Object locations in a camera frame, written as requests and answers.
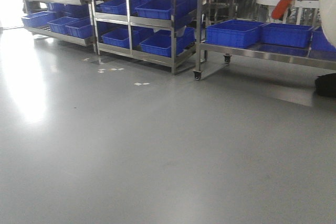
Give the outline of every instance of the metal shelving rack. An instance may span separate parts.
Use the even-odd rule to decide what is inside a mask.
[[[318,0],[298,0],[298,1],[318,1]],[[239,55],[239,56],[310,66],[310,67],[336,70],[336,60],[330,60],[332,58],[336,59],[335,53],[311,51],[306,49],[304,51],[305,56],[294,56],[294,55],[277,53],[276,50],[275,52],[263,51],[262,44],[253,45],[247,49],[207,44],[202,39],[201,25],[202,25],[202,14],[207,10],[208,7],[209,7],[209,0],[197,1],[196,66],[194,69],[196,80],[200,80],[202,76],[202,69],[201,69],[202,54],[204,54],[203,60],[206,60],[208,51],[223,53],[225,57],[225,63],[230,63],[231,55]]]
[[[61,4],[69,4],[69,5],[85,5],[89,4],[89,10],[90,10],[90,17],[92,17],[92,8],[91,8],[91,0],[24,0],[24,1],[37,1],[37,2],[52,2],[52,3],[61,3]],[[90,45],[96,45],[95,43],[95,35],[81,39],[81,38],[76,38],[73,36],[68,36],[68,35],[63,35],[59,33],[54,33],[50,31],[50,27],[48,25],[43,26],[43,27],[37,27],[37,28],[32,28],[32,27],[25,27],[28,31],[32,32],[33,34],[40,34],[40,35],[45,35],[48,37],[53,37],[57,38],[60,40],[64,40],[70,43],[78,44],[81,46],[90,46]]]
[[[127,25],[129,31],[130,49],[107,45],[97,41],[97,53],[100,55],[101,51],[109,52],[112,54],[122,55],[133,59],[148,61],[159,65],[167,66],[171,68],[173,74],[177,73],[177,67],[181,65],[186,59],[188,59],[195,52],[195,45],[191,46],[188,50],[183,51],[180,55],[176,55],[176,30],[175,30],[175,6],[176,0],[171,0],[172,15],[171,20],[152,19],[131,16],[130,13],[130,0],[126,0],[127,15],[114,15],[107,13],[99,13],[95,11],[95,0],[92,0],[93,22],[97,31],[96,22],[108,22],[121,25]],[[196,11],[189,13],[190,16],[196,17]],[[162,29],[171,31],[171,45],[172,56],[171,58],[149,54],[142,52],[140,47],[133,49],[132,47],[132,26],[147,27],[154,29]]]

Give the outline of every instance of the gray epoxy floor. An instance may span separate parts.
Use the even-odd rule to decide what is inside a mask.
[[[331,71],[213,54],[194,81],[91,51],[0,35],[0,223],[336,223]]]

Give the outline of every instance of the caster wheel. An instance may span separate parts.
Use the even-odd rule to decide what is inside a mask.
[[[230,64],[231,56],[224,56],[224,62],[225,62],[225,64]]]
[[[202,77],[202,73],[194,71],[194,74],[195,74],[195,80],[199,81]]]

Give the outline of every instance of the white object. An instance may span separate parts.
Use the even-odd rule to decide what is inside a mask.
[[[336,0],[320,0],[323,32],[327,40],[336,46]]]

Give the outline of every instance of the orange object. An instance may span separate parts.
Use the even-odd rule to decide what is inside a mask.
[[[280,0],[272,12],[272,18],[280,19],[284,15],[291,2],[292,0]]]

